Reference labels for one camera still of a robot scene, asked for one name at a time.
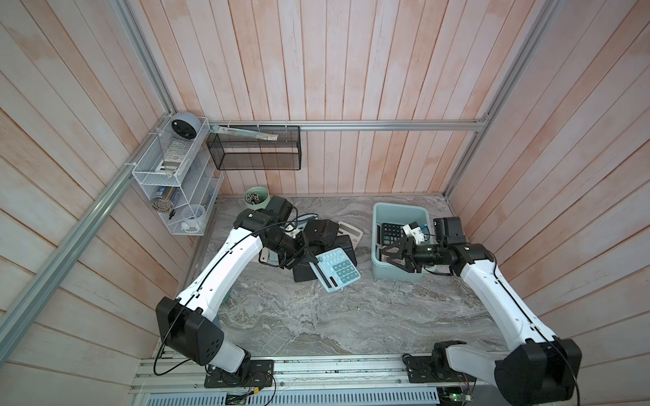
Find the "black calculator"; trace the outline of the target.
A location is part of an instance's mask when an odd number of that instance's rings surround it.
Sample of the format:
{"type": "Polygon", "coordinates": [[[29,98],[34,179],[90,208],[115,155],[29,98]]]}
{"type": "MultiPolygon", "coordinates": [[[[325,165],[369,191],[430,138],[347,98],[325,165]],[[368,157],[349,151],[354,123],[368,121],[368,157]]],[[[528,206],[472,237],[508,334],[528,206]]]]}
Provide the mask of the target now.
{"type": "Polygon", "coordinates": [[[310,220],[303,233],[311,247],[326,249],[335,242],[340,225],[331,220],[310,220]]]}

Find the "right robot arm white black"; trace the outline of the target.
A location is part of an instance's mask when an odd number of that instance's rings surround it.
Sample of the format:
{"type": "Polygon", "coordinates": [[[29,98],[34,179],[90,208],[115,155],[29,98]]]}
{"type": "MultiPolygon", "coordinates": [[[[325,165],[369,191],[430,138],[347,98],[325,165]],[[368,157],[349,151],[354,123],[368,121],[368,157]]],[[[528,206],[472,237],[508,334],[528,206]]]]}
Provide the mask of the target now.
{"type": "Polygon", "coordinates": [[[425,372],[437,381],[465,375],[499,389],[511,405],[536,405],[580,399],[578,372],[582,350],[560,338],[512,289],[496,256],[468,241],[460,218],[436,218],[433,227],[410,223],[381,244],[381,255],[407,273],[448,267],[482,301],[509,350],[498,355],[461,340],[436,343],[425,372]]]}

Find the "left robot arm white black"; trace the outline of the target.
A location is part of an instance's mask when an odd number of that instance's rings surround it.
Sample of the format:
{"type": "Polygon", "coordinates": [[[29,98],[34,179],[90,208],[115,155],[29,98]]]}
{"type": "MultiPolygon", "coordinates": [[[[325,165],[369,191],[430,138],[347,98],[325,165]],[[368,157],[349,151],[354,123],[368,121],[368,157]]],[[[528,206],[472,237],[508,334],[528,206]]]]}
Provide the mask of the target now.
{"type": "Polygon", "coordinates": [[[176,298],[164,297],[157,304],[161,338],[157,358],[170,348],[200,366],[236,377],[249,374],[251,355],[224,337],[218,310],[240,274],[264,248],[277,254],[280,268],[291,269],[303,260],[315,262],[299,226],[318,216],[292,218],[295,211],[289,201],[274,196],[267,207],[245,209],[235,218],[222,248],[196,280],[176,298]]]}

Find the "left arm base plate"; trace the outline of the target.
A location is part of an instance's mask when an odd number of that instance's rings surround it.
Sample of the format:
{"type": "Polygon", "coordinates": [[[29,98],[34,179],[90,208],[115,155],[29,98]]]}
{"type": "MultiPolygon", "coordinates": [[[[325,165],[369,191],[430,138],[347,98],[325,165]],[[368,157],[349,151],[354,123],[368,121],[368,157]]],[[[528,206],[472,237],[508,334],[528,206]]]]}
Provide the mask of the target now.
{"type": "Polygon", "coordinates": [[[244,358],[242,366],[233,373],[214,365],[207,366],[206,388],[264,388],[274,386],[274,361],[244,358]]]}

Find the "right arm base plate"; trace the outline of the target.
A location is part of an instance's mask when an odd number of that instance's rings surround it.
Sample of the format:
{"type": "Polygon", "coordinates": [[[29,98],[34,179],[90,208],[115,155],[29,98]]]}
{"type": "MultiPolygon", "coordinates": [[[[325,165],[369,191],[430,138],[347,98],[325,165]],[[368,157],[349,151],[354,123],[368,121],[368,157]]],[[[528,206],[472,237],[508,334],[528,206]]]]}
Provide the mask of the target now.
{"type": "Polygon", "coordinates": [[[474,383],[476,379],[464,373],[440,366],[432,355],[410,355],[401,357],[406,367],[409,383],[474,383]]]}

